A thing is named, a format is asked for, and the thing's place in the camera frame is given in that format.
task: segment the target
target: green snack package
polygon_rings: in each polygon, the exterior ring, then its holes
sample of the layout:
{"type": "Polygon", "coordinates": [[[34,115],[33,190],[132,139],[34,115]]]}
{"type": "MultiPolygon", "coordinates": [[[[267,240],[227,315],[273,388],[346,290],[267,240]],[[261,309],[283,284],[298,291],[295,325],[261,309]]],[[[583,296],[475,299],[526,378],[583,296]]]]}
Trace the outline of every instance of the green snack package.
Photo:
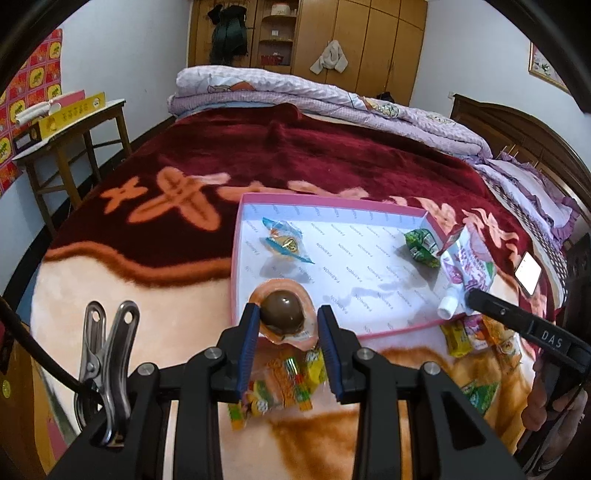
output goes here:
{"type": "Polygon", "coordinates": [[[498,382],[477,387],[476,381],[474,380],[468,383],[468,385],[464,385],[462,387],[462,392],[468,398],[472,406],[480,412],[480,415],[484,415],[491,407],[498,388],[498,382]]]}
{"type": "Polygon", "coordinates": [[[410,253],[417,262],[431,268],[439,268],[439,259],[435,256],[439,250],[433,234],[426,228],[417,228],[404,234],[410,253]]]}

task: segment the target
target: red blanket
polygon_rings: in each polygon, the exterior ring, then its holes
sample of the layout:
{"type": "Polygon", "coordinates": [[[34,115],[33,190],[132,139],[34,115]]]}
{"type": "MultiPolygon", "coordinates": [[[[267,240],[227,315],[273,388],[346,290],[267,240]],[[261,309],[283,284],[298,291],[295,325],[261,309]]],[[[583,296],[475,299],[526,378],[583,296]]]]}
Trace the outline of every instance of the red blanket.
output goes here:
{"type": "MultiPolygon", "coordinates": [[[[123,278],[154,286],[224,278],[241,194],[286,190],[422,206],[446,232],[472,222],[513,284],[517,261],[532,247],[463,161],[408,138],[279,105],[211,110],[176,123],[86,199],[46,260],[86,254],[123,278]]],[[[539,293],[546,289],[542,281],[539,293]]],[[[534,306],[538,314],[543,303],[534,306]]]]}

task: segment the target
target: human hand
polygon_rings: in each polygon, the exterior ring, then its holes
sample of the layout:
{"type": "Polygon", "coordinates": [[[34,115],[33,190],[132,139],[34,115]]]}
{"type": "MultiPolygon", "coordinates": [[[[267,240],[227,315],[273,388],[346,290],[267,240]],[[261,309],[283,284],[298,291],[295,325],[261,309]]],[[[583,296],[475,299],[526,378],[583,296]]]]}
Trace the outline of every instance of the human hand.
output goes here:
{"type": "MultiPolygon", "coordinates": [[[[544,383],[541,378],[542,361],[538,358],[534,363],[535,379],[531,393],[527,397],[527,406],[521,413],[521,420],[523,425],[528,430],[537,432],[548,419],[546,412],[546,402],[548,401],[544,383]]],[[[573,389],[566,395],[560,397],[552,403],[553,409],[562,412],[570,399],[573,398],[578,389],[573,389]]],[[[587,404],[587,392],[581,390],[577,398],[569,406],[569,411],[566,414],[562,425],[558,428],[552,438],[548,449],[544,452],[543,459],[549,462],[564,453],[570,442],[577,433],[579,422],[583,417],[583,410],[587,404]]]]}

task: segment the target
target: wooden headboard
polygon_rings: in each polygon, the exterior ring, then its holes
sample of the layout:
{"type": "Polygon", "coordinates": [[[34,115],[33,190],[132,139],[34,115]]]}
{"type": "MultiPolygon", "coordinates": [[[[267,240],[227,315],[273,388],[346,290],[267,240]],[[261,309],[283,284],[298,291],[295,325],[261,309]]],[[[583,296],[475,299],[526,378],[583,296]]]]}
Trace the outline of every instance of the wooden headboard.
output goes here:
{"type": "Polygon", "coordinates": [[[452,119],[484,138],[496,157],[502,150],[531,163],[575,199],[591,225],[591,172],[577,153],[544,122],[514,108],[454,95],[452,119]]]}

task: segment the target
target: wooden table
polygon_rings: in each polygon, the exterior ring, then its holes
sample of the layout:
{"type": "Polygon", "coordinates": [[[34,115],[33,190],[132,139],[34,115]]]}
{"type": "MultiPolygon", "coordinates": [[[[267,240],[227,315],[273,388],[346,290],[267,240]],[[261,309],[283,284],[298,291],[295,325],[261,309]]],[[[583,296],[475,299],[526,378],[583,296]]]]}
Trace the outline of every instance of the wooden table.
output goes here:
{"type": "Polygon", "coordinates": [[[127,136],[127,128],[125,126],[125,118],[123,116],[123,106],[125,104],[124,99],[111,100],[106,103],[103,108],[100,108],[83,118],[80,118],[76,122],[68,125],[64,129],[55,133],[54,135],[43,139],[38,144],[32,145],[30,148],[20,152],[13,158],[16,164],[24,168],[27,171],[29,181],[31,182],[31,188],[35,195],[35,201],[41,212],[41,216],[45,221],[51,235],[55,237],[56,229],[51,220],[51,215],[43,199],[43,195],[46,193],[60,192],[65,190],[70,198],[72,206],[76,209],[82,203],[82,199],[76,189],[76,183],[72,177],[70,171],[70,165],[78,160],[85,153],[88,154],[88,160],[92,174],[97,183],[100,182],[99,166],[96,163],[95,148],[105,147],[107,145],[122,144],[125,158],[131,155],[131,145],[129,143],[129,137],[127,136]],[[90,136],[90,130],[107,120],[115,119],[117,122],[117,130],[119,131],[118,140],[110,140],[100,144],[93,144],[92,137],[90,136]],[[73,158],[68,159],[65,153],[65,147],[68,143],[72,142],[76,137],[82,135],[84,138],[85,148],[73,158]],[[41,157],[47,154],[55,154],[57,163],[57,172],[50,176],[47,180],[40,183],[37,177],[37,171],[35,169],[35,162],[41,157]],[[61,177],[62,185],[49,186],[49,184],[57,178],[61,177]]]}

